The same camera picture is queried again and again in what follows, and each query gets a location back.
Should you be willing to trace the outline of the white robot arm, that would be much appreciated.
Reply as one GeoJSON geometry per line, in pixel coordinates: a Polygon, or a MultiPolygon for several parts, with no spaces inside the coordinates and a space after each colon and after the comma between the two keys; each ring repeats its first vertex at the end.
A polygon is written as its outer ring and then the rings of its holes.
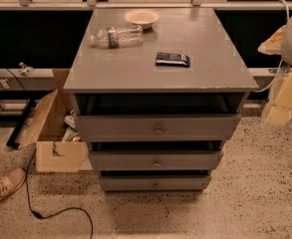
{"type": "MultiPolygon", "coordinates": [[[[292,67],[292,16],[257,49],[266,55],[280,55],[292,67]]],[[[263,111],[264,123],[272,127],[285,126],[292,120],[292,70],[278,73],[270,90],[270,101],[263,111]]]]}

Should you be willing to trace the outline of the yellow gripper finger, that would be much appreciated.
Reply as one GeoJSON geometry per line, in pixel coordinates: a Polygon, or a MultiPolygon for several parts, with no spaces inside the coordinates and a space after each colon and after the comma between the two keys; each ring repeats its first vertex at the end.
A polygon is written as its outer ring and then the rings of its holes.
{"type": "Polygon", "coordinates": [[[265,122],[271,126],[285,126],[292,120],[292,111],[284,107],[270,106],[265,112],[265,122]]]}
{"type": "Polygon", "coordinates": [[[285,25],[280,27],[270,38],[260,44],[257,51],[265,55],[280,55],[285,28],[285,25]]]}

